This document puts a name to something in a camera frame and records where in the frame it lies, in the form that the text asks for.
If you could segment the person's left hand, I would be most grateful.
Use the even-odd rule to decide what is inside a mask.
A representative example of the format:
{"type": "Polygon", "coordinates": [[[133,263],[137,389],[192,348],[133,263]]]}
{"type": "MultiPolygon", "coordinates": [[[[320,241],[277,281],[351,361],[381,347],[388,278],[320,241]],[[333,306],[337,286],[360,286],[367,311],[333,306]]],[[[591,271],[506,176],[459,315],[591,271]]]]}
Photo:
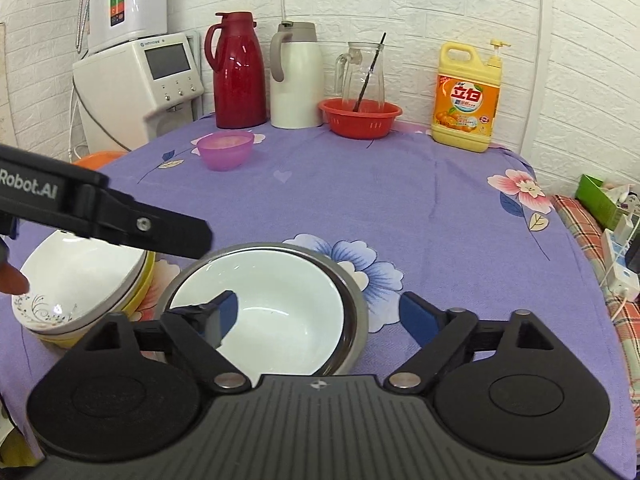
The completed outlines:
{"type": "Polygon", "coordinates": [[[4,262],[0,264],[0,292],[8,295],[23,295],[29,292],[29,282],[24,274],[4,262]]]}

